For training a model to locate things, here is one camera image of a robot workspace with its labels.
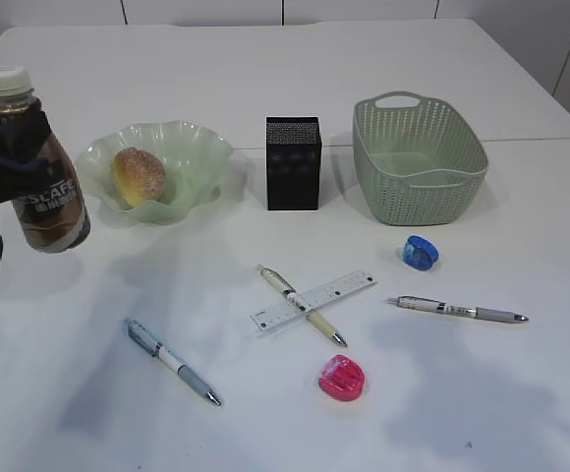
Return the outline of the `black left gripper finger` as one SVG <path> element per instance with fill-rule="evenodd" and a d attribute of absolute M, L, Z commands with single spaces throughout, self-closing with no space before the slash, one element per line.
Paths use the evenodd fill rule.
<path fill-rule="evenodd" d="M 12 121 L 0 118 L 0 204 L 49 186 L 50 162 L 40 151 L 50 132 L 38 108 Z"/>

